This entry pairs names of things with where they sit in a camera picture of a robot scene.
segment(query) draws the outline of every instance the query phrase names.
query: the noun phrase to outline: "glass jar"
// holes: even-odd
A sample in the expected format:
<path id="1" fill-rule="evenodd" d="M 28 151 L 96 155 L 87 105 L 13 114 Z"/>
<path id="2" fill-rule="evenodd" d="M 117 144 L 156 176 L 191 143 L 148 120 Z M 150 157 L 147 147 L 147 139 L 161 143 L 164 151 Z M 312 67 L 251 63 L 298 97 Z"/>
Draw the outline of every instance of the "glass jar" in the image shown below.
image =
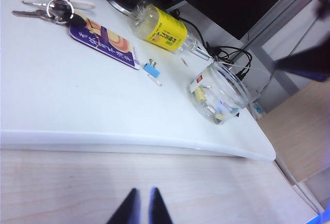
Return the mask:
<path id="1" fill-rule="evenodd" d="M 250 101 L 245 85 L 221 62 L 213 62 L 190 84 L 198 111 L 219 125 L 237 115 Z"/>

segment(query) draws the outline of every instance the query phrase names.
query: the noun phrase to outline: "metal key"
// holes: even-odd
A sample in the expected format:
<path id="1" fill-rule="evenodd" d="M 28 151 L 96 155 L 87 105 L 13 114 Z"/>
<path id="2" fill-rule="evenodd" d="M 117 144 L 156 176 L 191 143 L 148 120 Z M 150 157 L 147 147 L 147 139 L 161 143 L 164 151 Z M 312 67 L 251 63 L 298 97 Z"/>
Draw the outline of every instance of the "metal key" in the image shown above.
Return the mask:
<path id="1" fill-rule="evenodd" d="M 55 20 L 55 16 L 53 14 L 51 14 L 51 17 L 49 17 L 46 10 L 42 9 L 38 9 L 36 11 L 12 11 L 12 14 L 20 17 L 37 17 L 48 22 L 53 22 Z"/>

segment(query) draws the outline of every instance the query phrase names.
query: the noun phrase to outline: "floor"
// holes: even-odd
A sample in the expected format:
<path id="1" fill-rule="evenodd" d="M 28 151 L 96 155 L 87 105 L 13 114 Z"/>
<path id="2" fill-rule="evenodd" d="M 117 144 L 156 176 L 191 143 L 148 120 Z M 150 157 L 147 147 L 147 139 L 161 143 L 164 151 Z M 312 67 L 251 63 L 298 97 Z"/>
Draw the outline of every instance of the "floor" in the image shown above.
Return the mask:
<path id="1" fill-rule="evenodd" d="M 147 223 L 152 186 L 174 223 L 306 223 L 316 213 L 274 163 L 159 154 L 1 151 L 3 224 L 106 223 L 132 187 Z"/>
<path id="2" fill-rule="evenodd" d="M 330 206 L 330 167 L 305 181 L 305 184 L 326 209 Z"/>

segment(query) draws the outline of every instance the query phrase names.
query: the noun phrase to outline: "cable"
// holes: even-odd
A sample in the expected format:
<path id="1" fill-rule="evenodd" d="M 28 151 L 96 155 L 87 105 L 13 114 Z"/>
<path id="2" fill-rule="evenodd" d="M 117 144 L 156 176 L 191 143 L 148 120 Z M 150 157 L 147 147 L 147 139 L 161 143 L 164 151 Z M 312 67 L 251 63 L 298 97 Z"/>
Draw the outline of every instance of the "cable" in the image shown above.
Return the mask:
<path id="1" fill-rule="evenodd" d="M 221 58 L 222 61 L 226 62 L 227 64 L 230 64 L 230 63 L 233 63 L 232 60 L 230 60 L 230 55 L 234 54 L 234 53 L 244 53 L 247 58 L 248 58 L 248 62 L 247 64 L 245 65 L 245 68 L 242 69 L 240 72 L 238 72 L 236 74 L 236 76 L 238 77 L 238 79 L 240 80 L 243 80 L 243 78 L 246 76 L 246 74 L 250 71 L 251 69 L 251 62 L 252 62 L 252 55 L 251 53 L 249 53 L 248 51 L 244 50 L 244 49 L 240 49 L 240 48 L 237 48 L 237 47 L 234 47 L 234 46 L 215 46 L 215 47 L 211 47 L 209 45 L 208 42 L 205 43 L 204 41 L 204 38 L 201 34 L 201 32 L 199 31 L 199 29 L 195 26 L 195 24 L 193 24 L 191 21 L 187 20 L 187 19 L 184 19 L 184 18 L 181 18 L 180 17 L 180 11 L 178 9 L 174 9 L 172 12 L 170 12 L 170 14 L 178 19 L 178 20 L 181 20 L 185 23 L 188 23 L 190 24 L 195 30 L 196 32 L 199 34 L 200 38 L 201 38 L 201 41 L 202 41 L 202 45 L 206 48 L 207 52 L 213 56 L 213 57 L 216 57 L 216 58 Z M 224 51 L 222 48 L 229 48 L 229 49 L 234 49 L 235 51 L 231 52 L 231 53 L 228 53 L 226 51 Z"/>
<path id="2" fill-rule="evenodd" d="M 251 53 L 249 53 L 248 51 L 246 50 L 243 50 L 243 49 L 240 49 L 240 48 L 237 48 L 237 47 L 234 47 L 234 46 L 216 46 L 216 47 L 210 47 L 209 44 L 207 43 L 207 48 L 208 48 L 208 52 L 210 53 L 210 55 L 213 55 L 212 56 L 217 56 L 217 55 L 214 55 L 214 54 L 220 54 L 221 52 L 224 52 L 224 50 L 222 50 L 221 48 L 229 48 L 229 49 L 235 49 L 236 51 L 233 51 L 231 52 L 230 54 L 228 54 L 228 56 L 234 54 L 234 53 L 244 53 L 247 58 L 248 58 L 248 63 L 245 65 L 245 68 L 247 68 L 247 71 L 245 71 L 245 69 L 242 69 L 240 72 L 238 72 L 236 74 L 236 76 L 238 77 L 238 79 L 240 80 L 243 80 L 243 78 L 246 76 L 246 74 L 250 71 L 250 68 L 251 68 L 251 62 L 252 62 L 252 55 Z M 225 61 L 226 63 L 233 63 L 232 60 L 223 60 Z"/>
<path id="3" fill-rule="evenodd" d="M 232 63 L 226 63 L 226 62 L 221 62 L 221 63 L 223 63 L 223 64 L 227 64 L 227 65 L 231 65 L 231 66 L 235 66 L 235 67 L 248 68 L 248 69 L 253 69 L 253 70 L 262 71 L 262 72 L 264 72 L 264 73 L 267 75 L 267 77 L 268 77 L 267 84 L 268 84 L 268 82 L 270 81 L 270 77 L 271 77 L 271 75 L 270 75 L 267 71 L 264 71 L 264 70 L 262 70 L 262 69 L 260 69 L 260 68 L 240 66 L 240 65 L 236 65 L 236 64 L 232 64 Z"/>
<path id="4" fill-rule="evenodd" d="M 205 44 L 204 38 L 203 38 L 203 36 L 202 36 L 200 30 L 195 26 L 195 24 L 193 24 L 193 23 L 192 23 L 191 21 L 189 21 L 189 20 L 186 20 L 186 19 L 181 18 L 181 17 L 180 17 L 180 10 L 178 10 L 178 9 L 174 9 L 172 12 L 170 12 L 170 14 L 171 14 L 174 18 L 176 18 L 176 19 L 178 19 L 178 20 L 180 20 L 180 21 L 186 22 L 186 23 L 188 23 L 189 25 L 191 25 L 191 26 L 196 30 L 196 32 L 198 33 L 198 35 L 200 36 L 201 41 L 202 41 L 202 45 L 206 48 L 206 44 Z"/>

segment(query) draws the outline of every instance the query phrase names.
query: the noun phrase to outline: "white desk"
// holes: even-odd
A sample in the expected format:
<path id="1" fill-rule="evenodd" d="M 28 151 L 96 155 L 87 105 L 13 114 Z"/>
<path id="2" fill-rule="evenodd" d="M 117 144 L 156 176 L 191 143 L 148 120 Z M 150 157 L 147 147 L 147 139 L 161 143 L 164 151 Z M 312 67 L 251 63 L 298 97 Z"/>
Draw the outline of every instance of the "white desk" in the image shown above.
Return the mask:
<path id="1" fill-rule="evenodd" d="M 88 0 L 96 8 L 85 15 L 130 40 L 142 63 L 157 61 L 159 87 L 143 70 L 74 41 L 65 26 L 13 16 L 12 10 L 35 9 L 20 1 L 1 5 L 2 148 L 274 160 L 272 145 L 247 110 L 216 126 L 193 107 L 187 86 L 207 62 L 190 55 L 185 67 L 177 56 L 134 38 L 127 17 L 106 0 Z"/>

